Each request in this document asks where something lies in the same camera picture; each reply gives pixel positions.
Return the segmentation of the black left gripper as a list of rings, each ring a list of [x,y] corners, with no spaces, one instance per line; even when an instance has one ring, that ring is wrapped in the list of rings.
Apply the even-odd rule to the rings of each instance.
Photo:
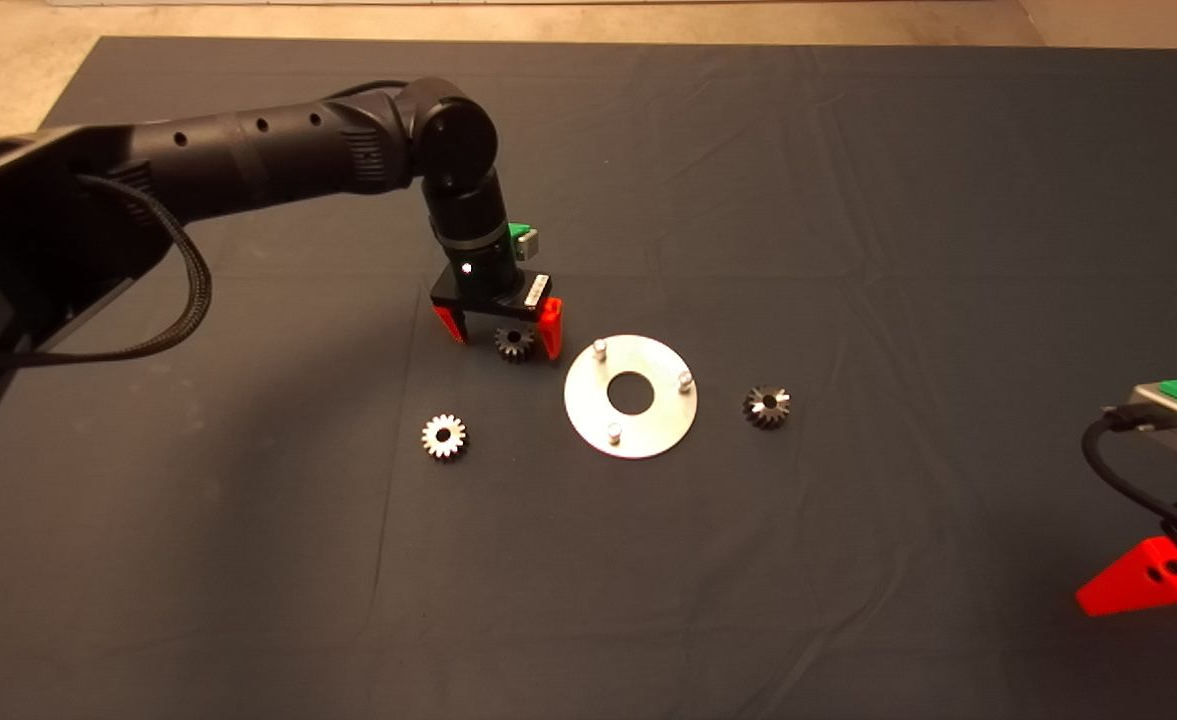
[[[561,355],[561,299],[552,276],[520,266],[519,245],[528,234],[486,234],[474,240],[434,236],[447,259],[431,288],[431,306],[451,340],[468,345],[466,316],[480,314],[536,324],[544,356]]]

